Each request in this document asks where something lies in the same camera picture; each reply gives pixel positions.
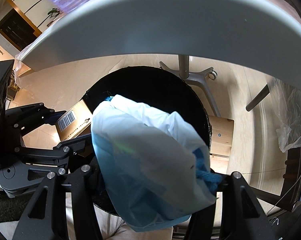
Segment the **cardboard box with barcode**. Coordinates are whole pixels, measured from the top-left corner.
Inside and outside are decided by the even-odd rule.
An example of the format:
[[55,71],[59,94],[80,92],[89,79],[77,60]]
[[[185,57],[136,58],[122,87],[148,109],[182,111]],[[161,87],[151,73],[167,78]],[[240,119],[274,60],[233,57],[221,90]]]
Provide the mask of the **cardboard box with barcode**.
[[80,100],[65,114],[63,114],[55,126],[61,141],[71,140],[91,133],[92,113],[84,100]]

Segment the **light blue drawstring bag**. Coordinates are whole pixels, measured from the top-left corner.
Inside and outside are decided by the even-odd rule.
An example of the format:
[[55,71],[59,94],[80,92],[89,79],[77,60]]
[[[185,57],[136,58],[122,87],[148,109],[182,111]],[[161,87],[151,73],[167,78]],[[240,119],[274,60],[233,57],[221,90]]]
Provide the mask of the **light blue drawstring bag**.
[[179,113],[116,95],[94,110],[91,135],[110,200],[134,231],[169,228],[215,204],[222,176]]

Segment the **black trash bin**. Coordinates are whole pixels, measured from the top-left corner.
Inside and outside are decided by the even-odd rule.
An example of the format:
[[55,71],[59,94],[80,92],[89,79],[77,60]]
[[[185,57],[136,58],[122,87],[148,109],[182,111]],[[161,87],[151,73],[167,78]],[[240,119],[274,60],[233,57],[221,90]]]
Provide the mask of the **black trash bin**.
[[112,97],[121,95],[166,113],[177,112],[210,149],[211,127],[206,110],[189,85],[173,74],[154,67],[126,67],[97,81],[84,95],[92,111]]

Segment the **wooden stool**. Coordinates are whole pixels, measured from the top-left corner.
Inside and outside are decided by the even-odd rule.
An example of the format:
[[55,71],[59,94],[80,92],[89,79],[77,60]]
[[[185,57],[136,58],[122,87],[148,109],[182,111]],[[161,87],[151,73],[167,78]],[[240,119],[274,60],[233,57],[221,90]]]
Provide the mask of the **wooden stool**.
[[210,166],[217,172],[226,174],[233,144],[234,120],[209,116],[212,127]]

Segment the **clear plastic bag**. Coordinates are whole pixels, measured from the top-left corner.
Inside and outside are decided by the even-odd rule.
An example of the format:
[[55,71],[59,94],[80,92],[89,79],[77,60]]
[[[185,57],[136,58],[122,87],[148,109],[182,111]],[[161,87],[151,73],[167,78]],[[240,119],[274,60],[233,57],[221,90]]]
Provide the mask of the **clear plastic bag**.
[[279,79],[270,87],[274,113],[279,120],[279,148],[286,152],[301,147],[301,91]]

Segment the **grey table base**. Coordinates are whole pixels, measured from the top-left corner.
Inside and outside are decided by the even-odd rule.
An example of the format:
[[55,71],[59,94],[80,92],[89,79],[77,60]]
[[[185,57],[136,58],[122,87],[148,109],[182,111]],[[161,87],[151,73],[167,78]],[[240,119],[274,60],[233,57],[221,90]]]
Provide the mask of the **grey table base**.
[[217,73],[213,67],[207,68],[201,72],[190,72],[190,57],[186,55],[178,55],[179,70],[172,70],[163,61],[160,61],[160,68],[166,70],[184,80],[188,85],[198,86],[205,94],[208,103],[215,116],[221,117],[217,103],[209,89],[206,77],[212,80],[217,78]]

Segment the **white round table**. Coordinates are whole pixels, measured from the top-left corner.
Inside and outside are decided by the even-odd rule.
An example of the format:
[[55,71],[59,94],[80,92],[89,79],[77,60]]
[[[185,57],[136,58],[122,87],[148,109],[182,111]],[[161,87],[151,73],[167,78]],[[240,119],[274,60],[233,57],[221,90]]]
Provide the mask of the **white round table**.
[[301,24],[268,0],[91,0],[21,57],[35,71],[126,54],[183,54],[239,64],[301,90]]

